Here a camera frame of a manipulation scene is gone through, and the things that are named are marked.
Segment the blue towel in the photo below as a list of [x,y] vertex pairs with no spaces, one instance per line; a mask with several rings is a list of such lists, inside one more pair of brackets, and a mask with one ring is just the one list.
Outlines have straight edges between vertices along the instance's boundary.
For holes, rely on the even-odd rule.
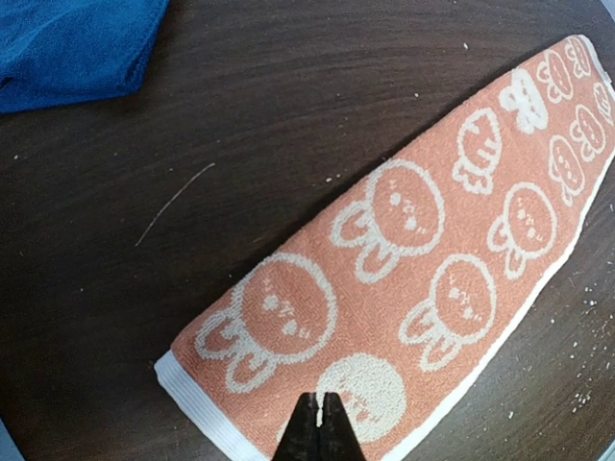
[[139,91],[168,6],[166,1],[2,2],[2,113]]

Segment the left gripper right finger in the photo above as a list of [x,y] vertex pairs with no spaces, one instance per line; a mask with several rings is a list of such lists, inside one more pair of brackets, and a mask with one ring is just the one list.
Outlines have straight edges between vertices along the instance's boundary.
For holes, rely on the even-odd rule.
[[340,396],[326,393],[322,423],[318,428],[318,459],[323,461],[365,461]]

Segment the orange bunny pattern towel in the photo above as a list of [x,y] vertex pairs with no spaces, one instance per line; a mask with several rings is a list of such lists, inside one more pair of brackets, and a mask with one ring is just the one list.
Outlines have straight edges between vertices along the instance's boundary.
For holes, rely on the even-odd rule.
[[614,89],[572,35],[386,160],[157,361],[228,458],[266,460],[305,392],[337,393],[366,457],[449,413],[575,248],[614,158]]

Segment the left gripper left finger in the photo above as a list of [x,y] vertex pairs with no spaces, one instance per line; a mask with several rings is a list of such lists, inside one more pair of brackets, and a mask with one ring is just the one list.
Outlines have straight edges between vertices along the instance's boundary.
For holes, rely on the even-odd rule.
[[303,393],[291,413],[273,461],[310,461],[318,458],[318,403],[314,393]]

